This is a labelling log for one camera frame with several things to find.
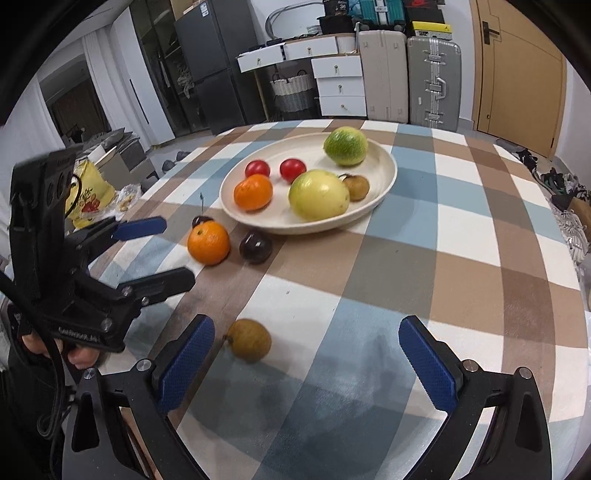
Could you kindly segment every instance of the white curtain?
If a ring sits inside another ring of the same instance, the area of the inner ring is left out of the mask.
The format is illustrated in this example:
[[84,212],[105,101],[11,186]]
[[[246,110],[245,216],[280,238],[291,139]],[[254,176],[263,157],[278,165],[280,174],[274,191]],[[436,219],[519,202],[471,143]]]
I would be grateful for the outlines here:
[[0,127],[0,255],[8,258],[10,245],[10,182],[19,162],[64,148],[41,94],[35,75],[15,105],[6,125]]
[[149,137],[139,123],[127,96],[111,50],[106,27],[82,37],[82,46],[92,83],[111,128],[113,130],[125,128],[126,132],[134,132],[139,136],[144,150],[149,149],[151,146]]

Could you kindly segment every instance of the suitcase handle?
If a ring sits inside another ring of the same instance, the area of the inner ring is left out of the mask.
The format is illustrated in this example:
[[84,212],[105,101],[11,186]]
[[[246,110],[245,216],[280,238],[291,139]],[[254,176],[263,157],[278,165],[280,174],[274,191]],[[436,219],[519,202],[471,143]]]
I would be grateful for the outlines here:
[[443,91],[441,92],[441,95],[438,95],[437,99],[443,100],[447,96],[447,82],[441,77],[437,77],[437,81],[443,86]]

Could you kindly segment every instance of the gray suitcase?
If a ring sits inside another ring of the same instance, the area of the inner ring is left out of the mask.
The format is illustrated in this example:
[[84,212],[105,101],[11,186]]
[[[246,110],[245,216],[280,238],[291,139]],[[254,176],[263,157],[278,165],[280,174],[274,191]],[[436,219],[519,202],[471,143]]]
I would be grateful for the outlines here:
[[457,131],[462,94],[462,52],[438,38],[408,39],[410,122]]

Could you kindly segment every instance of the human hand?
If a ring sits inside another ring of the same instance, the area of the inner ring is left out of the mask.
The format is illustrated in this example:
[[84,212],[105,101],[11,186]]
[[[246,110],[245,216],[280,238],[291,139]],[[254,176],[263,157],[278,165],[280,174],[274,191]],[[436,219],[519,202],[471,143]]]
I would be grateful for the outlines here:
[[[49,353],[47,353],[45,343],[43,343],[43,340],[41,340],[41,338],[35,332],[31,333],[30,335],[23,335],[22,342],[26,349],[31,353],[35,355],[44,355],[49,358]],[[55,342],[57,349],[61,353],[64,348],[64,342],[59,338],[56,338]],[[68,361],[78,370],[85,370],[86,368],[94,366],[96,360],[99,357],[99,353],[100,352],[95,348],[77,346],[68,352]]]

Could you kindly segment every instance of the fruit plate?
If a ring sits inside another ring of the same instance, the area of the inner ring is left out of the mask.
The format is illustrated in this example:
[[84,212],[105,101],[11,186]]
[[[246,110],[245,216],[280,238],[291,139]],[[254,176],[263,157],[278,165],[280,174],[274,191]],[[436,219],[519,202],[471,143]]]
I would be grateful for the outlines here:
[[[376,208],[396,181],[398,175],[396,160],[380,144],[368,139],[369,148],[365,160],[354,167],[340,167],[324,153],[323,144],[328,136],[327,132],[286,138],[248,155],[223,179],[220,187],[220,201],[224,212],[237,222],[269,233],[303,235],[341,227]],[[369,193],[360,202],[351,202],[342,215],[307,222],[291,210],[287,199],[290,185],[279,175],[279,166],[287,158],[299,158],[306,164],[308,171],[319,168],[337,175],[343,173],[363,175],[369,180]],[[234,187],[244,180],[246,165],[257,159],[266,161],[271,167],[273,198],[271,203],[261,210],[244,212],[234,203]]]

